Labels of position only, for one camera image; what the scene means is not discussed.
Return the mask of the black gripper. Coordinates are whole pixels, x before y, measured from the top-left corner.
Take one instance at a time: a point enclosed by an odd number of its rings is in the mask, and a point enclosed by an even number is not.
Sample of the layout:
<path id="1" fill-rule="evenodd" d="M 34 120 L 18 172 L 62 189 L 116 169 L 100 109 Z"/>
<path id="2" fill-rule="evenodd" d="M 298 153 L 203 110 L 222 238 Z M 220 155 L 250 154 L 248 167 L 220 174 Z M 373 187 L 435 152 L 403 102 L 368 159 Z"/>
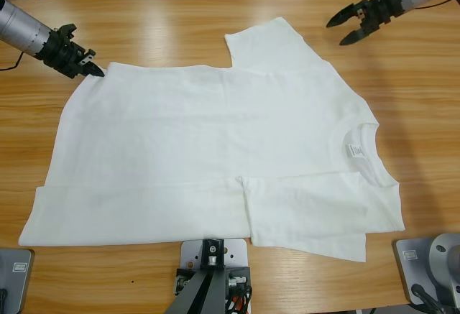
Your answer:
<path id="1" fill-rule="evenodd" d="M 404 14 L 408 0 L 361 0 L 357 4 L 350 4 L 337 12 L 326 24 L 327 28 L 339 26 L 352 17 L 360 19 L 360 28 L 351 31 L 341 41 L 341 46 L 357 43 L 376 32 L 381 24 L 388 24 L 392 17 Z"/>
<path id="2" fill-rule="evenodd" d="M 74 31 L 76 28 L 51 30 L 35 58 L 69 78 L 77 75 L 104 77 L 104 71 L 91 62 L 96 52 L 92 49 L 86 52 L 85 48 L 72 41 Z"/>

